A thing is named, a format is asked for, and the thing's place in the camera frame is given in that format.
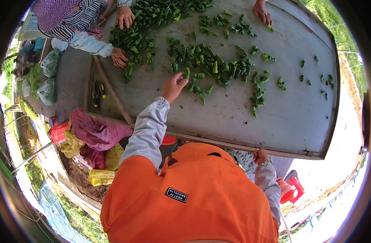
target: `red box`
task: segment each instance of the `red box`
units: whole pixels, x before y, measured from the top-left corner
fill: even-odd
[[[65,139],[64,131],[66,129],[68,129],[68,122],[58,124],[50,129],[48,134],[52,139],[53,143],[57,143],[58,141]]]

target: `striped shirt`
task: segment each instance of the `striped shirt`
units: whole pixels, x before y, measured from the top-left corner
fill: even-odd
[[[80,10],[71,12],[54,29],[44,32],[47,36],[70,43],[76,31],[90,30],[105,8],[104,0],[81,0]]]

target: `pink cloth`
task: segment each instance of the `pink cloth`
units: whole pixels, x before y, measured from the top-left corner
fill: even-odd
[[[95,37],[95,40],[97,41],[102,39],[102,30],[97,25],[94,25],[89,31],[87,31],[87,34]]]
[[[105,152],[94,150],[87,145],[80,149],[80,155],[93,169],[104,169],[106,163]]]
[[[109,150],[122,138],[133,134],[130,127],[102,119],[93,119],[84,114],[83,109],[72,111],[69,119],[72,122],[71,131],[76,138],[98,151]]]

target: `yellow plastic bag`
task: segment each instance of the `yellow plastic bag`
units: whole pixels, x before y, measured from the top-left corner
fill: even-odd
[[[61,143],[61,151],[64,153],[66,158],[72,158],[80,154],[80,148],[86,143],[77,139],[75,135],[71,133],[72,122],[68,122],[68,129],[64,131],[66,140]]]
[[[115,177],[115,171],[109,169],[90,169],[88,178],[93,186],[111,184]]]
[[[122,156],[123,152],[124,150],[119,143],[110,148],[106,152],[105,169],[117,170],[119,168],[120,157]]]

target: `hand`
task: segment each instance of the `hand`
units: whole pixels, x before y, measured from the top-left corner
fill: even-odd
[[[183,74],[183,72],[175,74],[164,84],[163,94],[161,96],[163,96],[169,104],[180,95],[180,92],[188,83],[188,79],[183,79]]]
[[[135,17],[129,6],[120,6],[118,8],[118,16],[116,24],[119,24],[121,30],[123,30],[123,21],[125,21],[126,28],[129,28],[133,23]]]
[[[253,152],[253,163],[259,166],[261,163],[264,163],[269,160],[268,153],[263,148],[256,148],[256,151]]]
[[[256,17],[260,14],[264,24],[272,25],[271,15],[266,11],[265,0],[256,1],[256,4],[253,6],[253,13]]]
[[[119,68],[126,67],[129,60],[126,58],[126,51],[122,50],[121,48],[114,47],[114,49],[111,51],[111,58],[113,59],[114,65]]]

